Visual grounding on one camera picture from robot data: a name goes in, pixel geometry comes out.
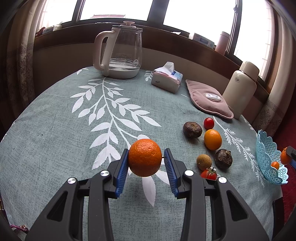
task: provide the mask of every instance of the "metal bolt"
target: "metal bolt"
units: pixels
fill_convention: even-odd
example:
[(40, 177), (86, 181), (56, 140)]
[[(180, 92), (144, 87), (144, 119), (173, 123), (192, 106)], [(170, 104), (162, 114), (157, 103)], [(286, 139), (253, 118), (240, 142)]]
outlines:
[(71, 178), (68, 179), (69, 184), (73, 184), (75, 182), (76, 182), (76, 179), (74, 177), (71, 177)]
[(190, 177), (190, 176), (193, 176), (193, 174), (194, 174), (194, 172), (191, 171), (191, 170), (186, 170), (186, 171), (185, 171), (185, 175), (186, 175), (186, 176), (189, 176), (189, 177)]
[(109, 175), (109, 172), (107, 170), (101, 171), (101, 176), (105, 177), (108, 175)]
[(220, 177), (218, 180), (219, 180), (220, 183), (226, 183), (227, 182), (227, 179), (225, 177)]

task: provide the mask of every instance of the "window glass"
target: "window glass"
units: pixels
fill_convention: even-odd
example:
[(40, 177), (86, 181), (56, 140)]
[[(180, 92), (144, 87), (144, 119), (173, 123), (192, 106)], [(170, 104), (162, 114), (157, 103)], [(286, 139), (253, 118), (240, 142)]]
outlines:
[(50, 27), (60, 22), (72, 20), (77, 0), (47, 0), (40, 16), (40, 24), (37, 30), (42, 27)]
[(265, 0), (247, 0), (242, 3), (242, 20), (234, 55), (242, 61), (251, 61), (259, 68), (265, 80), (273, 49), (272, 12)]
[(231, 32), (234, 7), (235, 0), (170, 0), (163, 24), (217, 44), (222, 31)]
[(152, 0), (140, 1), (102, 1), (86, 0), (80, 20), (90, 18), (132, 18), (146, 21)]

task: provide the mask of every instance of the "round table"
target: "round table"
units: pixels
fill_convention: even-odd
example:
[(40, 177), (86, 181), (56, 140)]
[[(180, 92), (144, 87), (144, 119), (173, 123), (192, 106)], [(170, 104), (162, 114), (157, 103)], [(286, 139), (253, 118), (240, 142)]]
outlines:
[[(16, 119), (0, 144), (0, 189), (9, 220), (29, 228), (69, 177), (94, 176), (120, 158), (137, 139), (150, 138), (161, 150), (196, 172), (196, 157), (206, 149), (203, 134), (188, 141), (183, 124), (202, 126), (206, 117), (191, 102), (185, 81), (176, 94), (150, 84), (151, 71), (140, 70), (128, 80), (104, 77), (94, 67), (71, 74), (39, 95)], [(214, 116), (221, 148), (231, 151), (226, 177), (255, 213), (271, 238), (272, 202), (281, 197), (279, 185), (268, 183), (256, 163), (256, 132), (246, 119)], [(171, 193), (164, 163), (150, 177), (128, 174), (120, 198), (110, 199), (115, 240), (171, 240), (181, 236), (185, 199)], [(207, 240), (211, 213), (207, 203)], [(87, 208), (84, 220), (87, 220)], [(87, 222), (83, 222), (87, 240)]]

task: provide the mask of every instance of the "sky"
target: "sky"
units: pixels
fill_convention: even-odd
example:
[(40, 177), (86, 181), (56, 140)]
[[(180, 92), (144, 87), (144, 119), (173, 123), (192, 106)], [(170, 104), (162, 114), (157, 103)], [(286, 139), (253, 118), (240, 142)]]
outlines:
[[(147, 20), (152, 0), (86, 0), (81, 20), (93, 15), (125, 15), (126, 18)], [(44, 25), (71, 21), (76, 0), (48, 0)], [(170, 0), (164, 25), (189, 33), (195, 32), (215, 44), (222, 31), (230, 34), (235, 0)], [(268, 57), (271, 34), (265, 0), (243, 0), (242, 20), (235, 55), (242, 61), (251, 61), (260, 70)]]

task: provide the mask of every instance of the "kettle handle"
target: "kettle handle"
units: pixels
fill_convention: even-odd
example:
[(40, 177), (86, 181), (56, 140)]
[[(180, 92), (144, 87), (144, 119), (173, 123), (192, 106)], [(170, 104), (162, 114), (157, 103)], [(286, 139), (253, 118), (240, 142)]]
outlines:
[[(111, 31), (103, 31), (99, 33), (94, 41), (94, 54), (93, 54), (93, 65), (98, 70), (103, 70), (104, 75), (109, 74), (109, 63), (111, 59), (111, 54), (114, 48), (115, 41), (117, 39), (119, 28), (112, 28)], [(105, 52), (101, 64), (101, 50), (102, 50), (102, 43), (103, 39), (108, 37)]]

